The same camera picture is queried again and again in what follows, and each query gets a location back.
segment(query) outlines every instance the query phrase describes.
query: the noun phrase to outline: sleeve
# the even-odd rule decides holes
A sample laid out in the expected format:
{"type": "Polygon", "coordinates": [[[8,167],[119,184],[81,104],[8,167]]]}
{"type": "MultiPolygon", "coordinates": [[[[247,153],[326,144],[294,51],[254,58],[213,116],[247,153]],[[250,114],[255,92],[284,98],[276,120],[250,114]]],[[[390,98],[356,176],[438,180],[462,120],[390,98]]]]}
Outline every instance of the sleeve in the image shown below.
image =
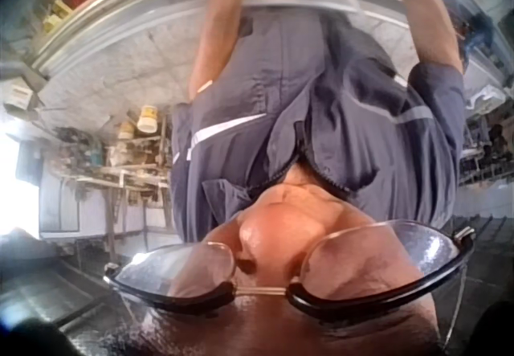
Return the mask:
{"type": "Polygon", "coordinates": [[[409,75],[411,86],[432,111],[456,159],[463,148],[465,117],[463,75],[437,63],[419,63],[409,75]]]}

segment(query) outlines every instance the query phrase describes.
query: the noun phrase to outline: black eyeglass frame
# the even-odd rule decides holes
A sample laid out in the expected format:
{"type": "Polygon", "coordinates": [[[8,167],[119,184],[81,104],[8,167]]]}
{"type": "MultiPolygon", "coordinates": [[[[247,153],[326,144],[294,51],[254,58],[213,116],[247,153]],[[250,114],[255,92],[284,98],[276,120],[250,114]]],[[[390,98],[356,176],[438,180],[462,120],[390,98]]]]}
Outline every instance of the black eyeglass frame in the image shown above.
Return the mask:
{"type": "MultiPolygon", "coordinates": [[[[453,234],[452,237],[433,227],[428,228],[450,238],[459,249],[459,254],[440,269],[424,276],[420,280],[372,296],[341,301],[330,301],[313,296],[301,283],[292,282],[285,289],[285,297],[292,306],[301,312],[323,321],[359,321],[363,317],[380,316],[417,300],[433,292],[440,285],[458,274],[475,248],[475,231],[470,227],[461,229],[453,234]]],[[[171,313],[202,315],[230,304],[237,296],[237,286],[232,281],[225,281],[211,292],[198,297],[176,298],[162,296],[156,293],[145,292],[117,281],[116,276],[121,270],[122,268],[114,269],[106,266],[104,280],[109,286],[131,301],[171,313]]]]}

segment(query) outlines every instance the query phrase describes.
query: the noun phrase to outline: zipper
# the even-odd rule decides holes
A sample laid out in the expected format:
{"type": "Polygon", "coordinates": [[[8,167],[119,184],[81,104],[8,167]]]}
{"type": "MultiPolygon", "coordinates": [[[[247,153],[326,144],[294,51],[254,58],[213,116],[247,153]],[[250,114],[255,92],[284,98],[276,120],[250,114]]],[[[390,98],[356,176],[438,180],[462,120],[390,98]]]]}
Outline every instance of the zipper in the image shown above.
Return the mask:
{"type": "Polygon", "coordinates": [[[307,160],[307,163],[310,165],[311,169],[325,181],[328,185],[330,185],[333,189],[335,189],[339,194],[338,198],[348,198],[352,195],[352,191],[346,187],[341,186],[340,184],[333,181],[329,178],[325,173],[323,173],[319,166],[314,162],[314,157],[311,149],[308,148],[305,137],[305,123],[304,122],[296,122],[295,123],[295,131],[296,131],[296,140],[297,146],[300,148],[300,153],[307,160]]]}
{"type": "Polygon", "coordinates": [[[318,177],[320,177],[324,182],[326,182],[329,186],[331,186],[334,190],[337,191],[338,194],[335,194],[338,198],[348,198],[352,195],[352,191],[345,186],[341,186],[338,183],[334,182],[331,178],[329,178],[326,174],[322,173],[318,165],[314,162],[314,158],[305,143],[305,123],[303,121],[297,121],[295,123],[295,133],[296,133],[296,146],[293,152],[293,157],[289,161],[289,163],[277,174],[273,175],[270,179],[268,179],[265,183],[261,183],[257,186],[250,187],[247,192],[248,195],[253,198],[258,195],[259,192],[266,190],[268,187],[276,185],[281,178],[283,178],[288,171],[293,167],[295,163],[298,162],[300,157],[305,158],[307,163],[310,165],[311,169],[316,173],[318,177]]]}

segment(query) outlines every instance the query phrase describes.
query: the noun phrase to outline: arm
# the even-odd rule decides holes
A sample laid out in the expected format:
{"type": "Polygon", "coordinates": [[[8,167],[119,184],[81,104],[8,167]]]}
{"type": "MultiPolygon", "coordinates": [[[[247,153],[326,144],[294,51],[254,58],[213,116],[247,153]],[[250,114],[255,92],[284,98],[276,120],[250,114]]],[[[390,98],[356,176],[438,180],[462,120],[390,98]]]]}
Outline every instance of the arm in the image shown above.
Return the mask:
{"type": "Polygon", "coordinates": [[[190,79],[189,96],[222,73],[238,39],[243,0],[209,0],[200,47],[190,79]]]}
{"type": "Polygon", "coordinates": [[[420,61],[450,65],[463,72],[454,27],[443,0],[403,0],[420,61]]]}

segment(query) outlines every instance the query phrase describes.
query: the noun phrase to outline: bright light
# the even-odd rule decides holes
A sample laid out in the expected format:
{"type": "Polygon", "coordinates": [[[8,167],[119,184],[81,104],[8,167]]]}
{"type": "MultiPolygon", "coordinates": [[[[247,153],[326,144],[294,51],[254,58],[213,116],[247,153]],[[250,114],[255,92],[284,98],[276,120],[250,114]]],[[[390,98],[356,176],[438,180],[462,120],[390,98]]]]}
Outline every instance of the bright light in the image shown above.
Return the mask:
{"type": "Polygon", "coordinates": [[[440,247],[441,247],[441,242],[438,239],[432,240],[432,243],[430,244],[430,247],[428,248],[428,252],[426,253],[426,256],[428,258],[434,258],[437,255],[437,252],[439,251],[440,247]]]}
{"type": "Polygon", "coordinates": [[[15,227],[39,238],[39,188],[16,179],[19,144],[0,133],[0,235],[15,227]]]}
{"type": "Polygon", "coordinates": [[[134,257],[132,257],[131,265],[139,265],[141,262],[144,262],[148,257],[150,257],[150,253],[137,253],[134,257]]]}

